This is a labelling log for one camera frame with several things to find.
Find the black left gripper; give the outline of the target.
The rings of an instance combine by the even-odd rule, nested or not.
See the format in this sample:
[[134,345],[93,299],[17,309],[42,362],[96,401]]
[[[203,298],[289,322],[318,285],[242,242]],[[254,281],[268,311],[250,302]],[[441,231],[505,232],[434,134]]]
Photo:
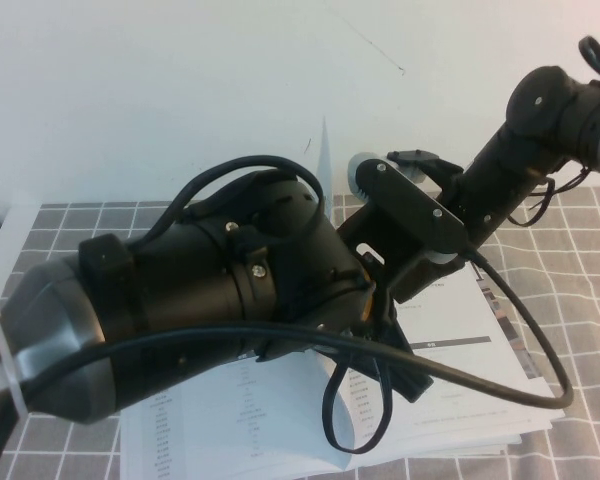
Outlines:
[[[397,322],[396,308],[386,289],[350,290],[320,304],[303,321],[321,331],[353,336],[411,353]],[[401,395],[416,402],[433,385],[433,378],[409,367],[401,368]]]

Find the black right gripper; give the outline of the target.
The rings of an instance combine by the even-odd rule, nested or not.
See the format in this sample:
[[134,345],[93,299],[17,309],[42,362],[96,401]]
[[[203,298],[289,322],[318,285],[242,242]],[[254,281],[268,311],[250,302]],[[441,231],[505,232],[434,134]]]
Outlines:
[[[433,181],[441,188],[437,201],[464,224],[470,241],[485,241],[486,226],[486,174],[435,173]],[[430,285],[462,268],[462,259],[455,258],[446,264],[436,264],[422,256],[411,261],[393,285],[393,298],[408,301]]]

